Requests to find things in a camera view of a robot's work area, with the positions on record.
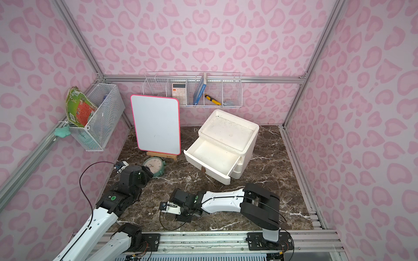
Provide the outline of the green red snack bag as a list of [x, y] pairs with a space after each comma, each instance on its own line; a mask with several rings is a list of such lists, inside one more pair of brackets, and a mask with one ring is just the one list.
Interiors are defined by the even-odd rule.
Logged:
[[67, 119], [76, 127], [85, 127], [98, 109], [78, 87], [69, 89], [65, 105]]

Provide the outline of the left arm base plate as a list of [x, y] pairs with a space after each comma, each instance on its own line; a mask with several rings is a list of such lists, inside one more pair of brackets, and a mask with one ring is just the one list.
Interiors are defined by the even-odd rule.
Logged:
[[155, 252], [160, 244], [160, 233], [138, 233], [131, 239], [131, 246], [127, 252], [142, 253]]

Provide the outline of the white calculator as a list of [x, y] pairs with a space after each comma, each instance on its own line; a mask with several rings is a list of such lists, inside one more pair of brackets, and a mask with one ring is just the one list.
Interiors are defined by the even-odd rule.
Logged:
[[187, 84], [173, 83], [172, 84], [172, 98], [178, 100], [180, 105], [187, 104]]

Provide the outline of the green wall hook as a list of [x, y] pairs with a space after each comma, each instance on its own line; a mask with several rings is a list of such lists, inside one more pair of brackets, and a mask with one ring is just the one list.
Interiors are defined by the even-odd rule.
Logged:
[[54, 135], [62, 139], [66, 138], [71, 135], [70, 127], [64, 126], [64, 127], [56, 128], [54, 130]]

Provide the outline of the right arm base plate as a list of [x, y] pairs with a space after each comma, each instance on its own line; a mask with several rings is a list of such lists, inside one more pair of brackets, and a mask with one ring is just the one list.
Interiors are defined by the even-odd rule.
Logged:
[[281, 231], [279, 233], [279, 241], [274, 243], [263, 238], [261, 232], [247, 233], [246, 242], [250, 251], [261, 250], [280, 250], [280, 251], [293, 251], [294, 243], [289, 233]]

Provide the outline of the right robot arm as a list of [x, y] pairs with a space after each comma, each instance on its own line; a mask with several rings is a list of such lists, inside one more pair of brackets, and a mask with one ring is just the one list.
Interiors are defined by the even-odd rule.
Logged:
[[200, 191], [191, 194], [175, 189], [168, 202], [160, 203], [161, 213], [173, 214], [177, 221], [190, 223], [192, 217], [218, 212], [240, 213], [262, 228], [263, 239], [279, 241], [280, 199], [257, 184], [228, 192]]

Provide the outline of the yellow utility knife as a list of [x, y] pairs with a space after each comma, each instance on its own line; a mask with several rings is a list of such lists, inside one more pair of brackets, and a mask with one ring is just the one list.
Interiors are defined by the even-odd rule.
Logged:
[[214, 99], [213, 97], [211, 97], [210, 95], [205, 95], [205, 98], [209, 101], [211, 101], [213, 104], [215, 105], [222, 105], [219, 101], [217, 101], [216, 99]]

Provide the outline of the blue book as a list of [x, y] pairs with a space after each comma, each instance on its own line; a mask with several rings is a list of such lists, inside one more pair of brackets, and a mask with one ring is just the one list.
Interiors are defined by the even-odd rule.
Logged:
[[204, 72], [193, 94], [193, 105], [198, 105], [201, 97], [204, 94], [206, 86], [207, 86], [207, 74]]

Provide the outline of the wooden whiteboard stand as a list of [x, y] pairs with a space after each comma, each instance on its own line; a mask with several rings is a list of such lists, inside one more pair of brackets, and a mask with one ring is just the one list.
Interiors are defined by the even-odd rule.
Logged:
[[174, 154], [151, 152], [151, 151], [147, 151], [147, 155], [152, 156], [152, 157], [169, 158], [175, 161], [177, 160], [177, 157], [178, 157], [178, 155], [174, 155]]

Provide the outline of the white three-drawer cabinet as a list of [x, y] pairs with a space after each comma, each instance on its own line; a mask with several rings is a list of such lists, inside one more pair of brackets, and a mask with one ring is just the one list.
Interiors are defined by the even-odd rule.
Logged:
[[216, 109], [199, 129], [199, 137], [238, 156], [231, 177], [241, 178], [251, 160], [260, 126]]

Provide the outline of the white drawer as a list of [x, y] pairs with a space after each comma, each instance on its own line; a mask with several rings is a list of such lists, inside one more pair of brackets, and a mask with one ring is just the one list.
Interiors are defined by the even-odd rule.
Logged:
[[231, 183], [231, 174], [241, 158], [203, 138], [184, 150], [184, 155], [187, 162], [224, 185]]

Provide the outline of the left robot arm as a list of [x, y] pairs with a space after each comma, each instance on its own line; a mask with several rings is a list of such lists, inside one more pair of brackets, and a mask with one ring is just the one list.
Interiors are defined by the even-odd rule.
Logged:
[[143, 239], [141, 228], [124, 224], [103, 247], [91, 253], [125, 210], [138, 201], [142, 189], [153, 178], [147, 166], [127, 166], [119, 172], [118, 183], [99, 199], [91, 216], [58, 254], [56, 261], [113, 261], [126, 251], [148, 251], [150, 244]]

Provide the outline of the green alarm clock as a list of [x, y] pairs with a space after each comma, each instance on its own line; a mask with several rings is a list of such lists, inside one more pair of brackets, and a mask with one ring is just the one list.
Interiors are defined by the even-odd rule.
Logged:
[[143, 166], [146, 166], [153, 173], [153, 178], [161, 177], [164, 174], [166, 163], [160, 157], [148, 158]]

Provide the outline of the white mesh side basket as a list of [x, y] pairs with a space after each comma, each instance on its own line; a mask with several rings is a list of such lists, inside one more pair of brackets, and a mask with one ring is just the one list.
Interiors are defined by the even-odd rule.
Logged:
[[125, 105], [115, 84], [97, 84], [87, 98], [97, 111], [85, 127], [70, 122], [70, 131], [86, 151], [103, 151], [121, 118]]

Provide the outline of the pink-framed whiteboard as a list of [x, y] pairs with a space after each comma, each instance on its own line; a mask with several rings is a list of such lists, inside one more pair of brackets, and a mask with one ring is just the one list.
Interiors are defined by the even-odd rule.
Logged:
[[137, 145], [142, 151], [179, 155], [180, 105], [171, 97], [132, 95]]

